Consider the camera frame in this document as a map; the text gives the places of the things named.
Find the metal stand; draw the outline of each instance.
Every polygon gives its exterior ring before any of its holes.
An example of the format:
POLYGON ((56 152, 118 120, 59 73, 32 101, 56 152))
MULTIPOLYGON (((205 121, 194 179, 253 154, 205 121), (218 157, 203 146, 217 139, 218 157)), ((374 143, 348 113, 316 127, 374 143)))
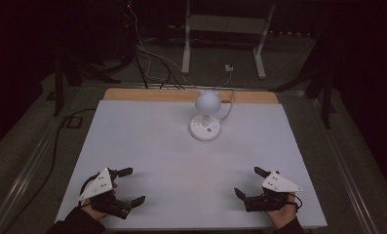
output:
POLYGON ((336 66, 334 65, 326 65, 320 68, 316 68, 313 71, 310 71, 306 74, 303 74, 303 75, 299 74, 299 76, 296 79, 293 79, 278 88, 270 89, 269 91, 280 93, 303 81, 311 79, 312 81, 309 84, 308 88, 306 89, 305 95, 307 98, 317 98, 321 90, 324 89, 321 117, 325 126, 328 129, 330 129, 330 125, 329 125, 329 114, 331 111, 330 96, 332 91, 332 81, 333 81, 333 75, 334 75, 335 69, 336 69, 336 66))
POLYGON ((82 70, 90 72, 95 77, 105 83, 118 84, 121 81, 114 80, 111 77, 105 75, 101 71, 96 70, 86 62, 81 61, 74 55, 70 54, 65 48, 58 47, 55 55, 55 77, 56 77, 56 110, 54 116, 58 116, 64 105, 64 83, 65 77, 68 84, 71 86, 80 86, 83 82, 83 78, 78 70, 80 67, 82 70))
POLYGON ((266 78, 265 69, 261 58, 263 44, 269 31, 270 22, 275 12, 276 5, 271 5, 268 16, 265 19, 245 19, 218 16, 192 15, 190 13, 190 0, 186 3, 186 29, 184 39, 184 54, 181 65, 181 73, 187 75, 190 70, 190 30, 227 31, 239 33, 260 34, 257 47, 253 48, 254 62, 257 77, 266 78))

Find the lamp shade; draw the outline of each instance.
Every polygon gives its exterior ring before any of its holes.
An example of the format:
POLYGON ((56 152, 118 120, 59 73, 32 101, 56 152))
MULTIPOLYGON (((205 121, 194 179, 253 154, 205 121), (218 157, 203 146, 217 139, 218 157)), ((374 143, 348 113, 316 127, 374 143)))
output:
POLYGON ((216 91, 202 91, 196 99, 196 109, 205 115, 219 111, 221 102, 220 95, 216 91))

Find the white table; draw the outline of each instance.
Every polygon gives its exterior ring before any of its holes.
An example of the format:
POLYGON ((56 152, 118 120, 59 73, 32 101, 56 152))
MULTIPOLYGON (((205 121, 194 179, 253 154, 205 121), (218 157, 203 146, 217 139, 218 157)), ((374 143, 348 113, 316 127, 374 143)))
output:
MULTIPOLYGON (((227 112, 222 104, 217 114, 227 112)), ((265 213, 247 213, 234 192, 262 192, 254 167, 279 171, 303 187, 298 218, 303 227, 327 222, 281 104, 235 103, 208 142, 189 134, 193 102, 102 100, 65 192, 57 219, 77 205, 84 181, 104 168, 134 168, 115 181, 117 199, 146 196, 127 219, 102 223, 111 230, 259 229, 272 224, 265 213)))

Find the electrical outlet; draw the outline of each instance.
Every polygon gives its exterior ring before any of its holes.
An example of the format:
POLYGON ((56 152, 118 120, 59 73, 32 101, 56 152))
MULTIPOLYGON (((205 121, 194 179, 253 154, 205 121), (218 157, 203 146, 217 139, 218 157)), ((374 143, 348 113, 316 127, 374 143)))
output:
POLYGON ((231 64, 226 64, 224 65, 224 69, 229 72, 229 71, 233 71, 233 65, 231 64))

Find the white stand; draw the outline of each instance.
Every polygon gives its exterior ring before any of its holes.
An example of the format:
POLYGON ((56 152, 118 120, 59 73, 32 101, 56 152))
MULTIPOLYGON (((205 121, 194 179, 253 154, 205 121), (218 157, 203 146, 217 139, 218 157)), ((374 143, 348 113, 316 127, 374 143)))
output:
POLYGON ((190 122, 190 133, 198 140, 213 140, 220 134, 220 123, 212 115, 196 115, 190 122))
POLYGON ((260 41, 253 49, 254 62, 257 69, 257 77, 266 78, 260 56, 263 44, 269 31, 270 22, 275 12, 276 5, 271 5, 268 16, 265 19, 230 18, 219 16, 202 16, 190 14, 190 0, 186 3, 186 29, 184 39, 184 54, 181 65, 181 73, 187 75, 190 68, 190 30, 227 31, 260 34, 260 41))

